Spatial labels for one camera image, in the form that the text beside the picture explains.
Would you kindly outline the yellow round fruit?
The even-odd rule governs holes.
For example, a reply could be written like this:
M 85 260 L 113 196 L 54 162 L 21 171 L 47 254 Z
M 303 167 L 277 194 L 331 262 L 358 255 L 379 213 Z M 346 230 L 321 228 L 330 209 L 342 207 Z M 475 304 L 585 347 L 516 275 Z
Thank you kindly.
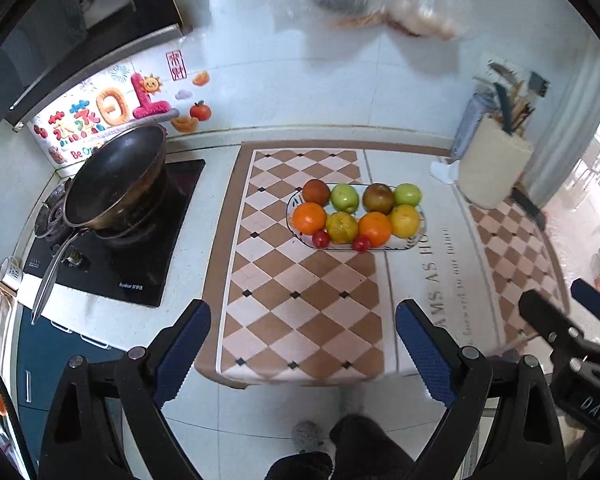
M 403 204 L 393 208 L 389 214 L 392 225 L 392 234 L 406 240 L 415 236 L 420 227 L 418 210 L 411 205 Z

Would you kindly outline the large orange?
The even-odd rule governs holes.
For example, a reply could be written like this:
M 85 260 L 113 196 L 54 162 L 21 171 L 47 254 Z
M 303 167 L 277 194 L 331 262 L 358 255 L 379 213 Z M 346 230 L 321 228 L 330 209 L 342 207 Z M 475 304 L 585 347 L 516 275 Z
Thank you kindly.
M 386 214 L 371 211 L 358 220 L 358 234 L 370 241 L 371 248 L 384 247 L 392 235 L 392 224 Z

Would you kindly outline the black range hood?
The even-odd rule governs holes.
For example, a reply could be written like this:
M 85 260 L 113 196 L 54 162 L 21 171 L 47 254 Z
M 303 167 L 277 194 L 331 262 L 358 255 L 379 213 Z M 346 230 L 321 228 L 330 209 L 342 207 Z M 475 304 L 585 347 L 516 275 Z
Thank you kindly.
M 0 125 L 183 28 L 175 0 L 0 0 Z

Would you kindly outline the floral ceramic oval plate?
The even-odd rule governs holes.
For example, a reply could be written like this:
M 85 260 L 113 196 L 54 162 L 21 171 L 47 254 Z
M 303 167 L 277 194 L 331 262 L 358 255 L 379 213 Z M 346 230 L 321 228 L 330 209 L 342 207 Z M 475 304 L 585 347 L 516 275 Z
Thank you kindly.
M 367 188 L 367 184 L 351 183 L 352 188 L 358 193 L 358 210 L 353 214 L 355 220 L 360 220 L 366 210 L 363 207 L 362 196 Z M 291 196 L 286 199 L 286 227 L 291 234 L 301 240 L 303 244 L 309 248 L 314 248 L 312 237 L 299 231 L 292 222 L 292 216 L 294 211 L 304 203 L 304 198 L 300 191 L 293 192 Z M 419 214 L 419 227 L 418 231 L 409 238 L 400 238 L 395 235 L 391 235 L 384 246 L 372 248 L 372 252 L 390 252 L 390 250 L 407 250 L 415 248 L 427 232 L 427 220 L 424 210 L 421 206 L 416 206 L 416 210 Z M 334 244 L 330 243 L 325 250 L 331 250 L 332 252 L 352 252 L 353 248 L 351 244 Z

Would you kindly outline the large green apple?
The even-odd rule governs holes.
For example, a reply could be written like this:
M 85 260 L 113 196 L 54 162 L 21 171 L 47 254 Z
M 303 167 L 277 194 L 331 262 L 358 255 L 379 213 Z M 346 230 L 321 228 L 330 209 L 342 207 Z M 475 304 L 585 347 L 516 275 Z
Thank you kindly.
M 394 188 L 394 204 L 416 207 L 422 200 L 422 191 L 413 183 L 401 183 Z

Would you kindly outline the checkered brown pink mat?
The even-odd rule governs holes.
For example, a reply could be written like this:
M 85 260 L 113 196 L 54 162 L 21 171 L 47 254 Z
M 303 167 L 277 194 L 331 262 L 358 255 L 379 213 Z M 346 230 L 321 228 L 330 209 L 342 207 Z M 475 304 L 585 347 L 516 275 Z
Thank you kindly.
M 523 292 L 569 304 L 553 247 L 513 200 L 471 205 L 430 174 L 433 161 L 340 143 L 242 146 L 204 281 L 212 322 L 197 370 L 235 388 L 411 374 L 394 328 L 406 298 L 461 344 L 484 353 L 524 348 L 534 333 L 518 312 Z M 413 183 L 426 235 L 390 252 L 309 248 L 286 227 L 286 199 L 311 179 Z

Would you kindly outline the wooden chopsticks bundle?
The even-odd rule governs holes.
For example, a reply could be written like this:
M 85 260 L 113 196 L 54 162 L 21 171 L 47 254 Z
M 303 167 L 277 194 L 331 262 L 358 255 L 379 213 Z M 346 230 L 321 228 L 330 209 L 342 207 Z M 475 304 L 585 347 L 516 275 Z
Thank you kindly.
M 526 90 L 524 81 L 512 84 L 507 92 L 510 104 L 512 104 L 513 134 L 516 133 L 521 136 L 522 125 L 534 111 L 531 104 L 532 94 Z

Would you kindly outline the black wok pan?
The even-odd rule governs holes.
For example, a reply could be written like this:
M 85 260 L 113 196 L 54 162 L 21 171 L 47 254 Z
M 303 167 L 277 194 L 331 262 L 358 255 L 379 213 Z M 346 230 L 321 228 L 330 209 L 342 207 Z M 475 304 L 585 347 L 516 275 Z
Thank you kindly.
M 62 216 L 72 234 L 45 270 L 32 307 L 32 323 L 38 322 L 50 299 L 69 246 L 88 232 L 128 226 L 137 204 L 162 173 L 165 161 L 166 130 L 147 125 L 122 132 L 84 162 L 62 206 Z

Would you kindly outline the small orange tangerine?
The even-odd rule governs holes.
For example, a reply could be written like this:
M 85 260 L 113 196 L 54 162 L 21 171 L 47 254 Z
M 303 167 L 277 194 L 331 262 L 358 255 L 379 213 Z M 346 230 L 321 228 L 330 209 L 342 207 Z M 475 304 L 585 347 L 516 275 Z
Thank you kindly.
M 313 235 L 324 228 L 327 220 L 325 209 L 317 203 L 302 203 L 291 215 L 292 226 L 302 234 Z

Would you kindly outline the yellow bumpy citrus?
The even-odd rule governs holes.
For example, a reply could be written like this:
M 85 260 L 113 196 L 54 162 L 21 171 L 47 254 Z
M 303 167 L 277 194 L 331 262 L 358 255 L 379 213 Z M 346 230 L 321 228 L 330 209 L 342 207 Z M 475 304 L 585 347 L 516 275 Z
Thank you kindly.
M 351 244 L 358 236 L 358 222 L 347 212 L 337 211 L 327 217 L 325 231 L 332 244 Z

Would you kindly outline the red cherry tomato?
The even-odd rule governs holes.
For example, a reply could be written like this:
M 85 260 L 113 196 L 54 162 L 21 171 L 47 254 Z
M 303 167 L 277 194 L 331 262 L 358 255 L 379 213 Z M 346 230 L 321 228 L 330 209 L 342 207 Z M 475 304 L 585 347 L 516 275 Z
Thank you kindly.
M 312 243 L 316 248 L 326 248 L 330 244 L 330 236 L 324 230 L 318 230 L 312 235 Z
M 356 252 L 368 252 L 372 248 L 372 243 L 365 235 L 358 235 L 352 242 L 352 248 Z

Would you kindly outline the red brown apple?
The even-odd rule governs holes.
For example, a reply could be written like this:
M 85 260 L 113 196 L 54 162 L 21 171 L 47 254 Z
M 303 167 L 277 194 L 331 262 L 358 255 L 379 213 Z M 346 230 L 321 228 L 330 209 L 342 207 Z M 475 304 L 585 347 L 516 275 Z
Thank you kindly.
M 363 193 L 362 201 L 367 212 L 381 214 L 390 214 L 396 203 L 393 190 L 383 183 L 370 184 Z

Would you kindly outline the dark red plum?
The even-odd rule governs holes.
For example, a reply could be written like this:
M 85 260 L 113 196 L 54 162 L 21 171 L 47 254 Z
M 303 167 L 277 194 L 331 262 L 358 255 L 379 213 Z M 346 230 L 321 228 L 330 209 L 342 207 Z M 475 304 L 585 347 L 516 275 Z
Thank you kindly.
M 303 185 L 301 194 L 306 203 L 314 203 L 321 207 L 326 206 L 332 191 L 326 183 L 318 179 L 311 179 Z

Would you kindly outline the black induction cooktop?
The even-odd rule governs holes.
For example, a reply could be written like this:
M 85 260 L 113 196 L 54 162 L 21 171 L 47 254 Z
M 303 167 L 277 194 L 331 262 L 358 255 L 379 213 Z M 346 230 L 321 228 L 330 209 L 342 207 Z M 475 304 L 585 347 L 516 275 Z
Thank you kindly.
M 56 285 L 159 307 L 178 233 L 203 169 L 201 159 L 166 164 L 150 191 L 151 208 L 141 210 L 137 222 L 125 230 L 92 231 L 74 240 L 60 262 Z M 32 304 L 55 252 L 72 234 L 62 220 L 67 188 L 57 185 L 38 211 L 19 289 L 27 304 Z

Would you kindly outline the white folded tissue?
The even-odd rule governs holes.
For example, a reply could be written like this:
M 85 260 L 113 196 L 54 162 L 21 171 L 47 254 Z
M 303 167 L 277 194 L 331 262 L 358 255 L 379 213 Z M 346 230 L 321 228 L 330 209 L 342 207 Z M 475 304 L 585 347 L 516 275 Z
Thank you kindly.
M 455 162 L 434 160 L 430 164 L 430 174 L 444 184 L 453 185 L 460 175 L 460 162 L 458 160 Z

